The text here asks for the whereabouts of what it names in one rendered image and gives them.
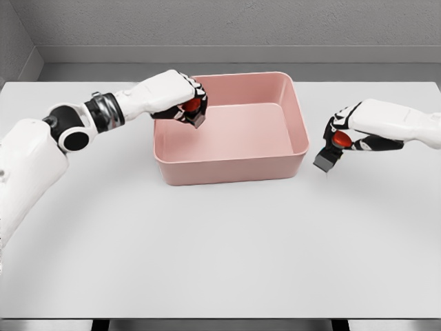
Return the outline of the pink rectangular basket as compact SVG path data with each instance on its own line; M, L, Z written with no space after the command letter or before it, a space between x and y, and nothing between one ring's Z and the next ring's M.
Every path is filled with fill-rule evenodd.
M309 137L294 82L283 72L199 75L208 96L195 129L154 123L153 151L164 182L196 185L296 175Z

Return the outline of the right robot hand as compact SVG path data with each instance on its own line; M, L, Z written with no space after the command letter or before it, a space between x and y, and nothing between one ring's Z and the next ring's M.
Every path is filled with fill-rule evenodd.
M387 151L404 147L404 118L409 109L366 99L335 113L325 127L325 150Z

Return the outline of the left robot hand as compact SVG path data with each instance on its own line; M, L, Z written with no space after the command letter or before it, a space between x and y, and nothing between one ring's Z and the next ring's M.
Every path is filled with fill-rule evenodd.
M168 70L146 79L143 83L147 88L145 109L153 119L188 123L181 105L191 99L200 99L206 113L208 96L204 87L186 74Z

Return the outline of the red button industrial switch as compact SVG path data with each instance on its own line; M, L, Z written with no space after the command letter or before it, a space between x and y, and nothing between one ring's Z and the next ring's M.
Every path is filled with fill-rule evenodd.
M200 99L191 99L181 105L185 120L199 128L205 121L205 110Z
M330 171L341 158L343 150L352 146L352 140L342 131L329 131L324 135L325 147L316 155L313 164L324 172Z

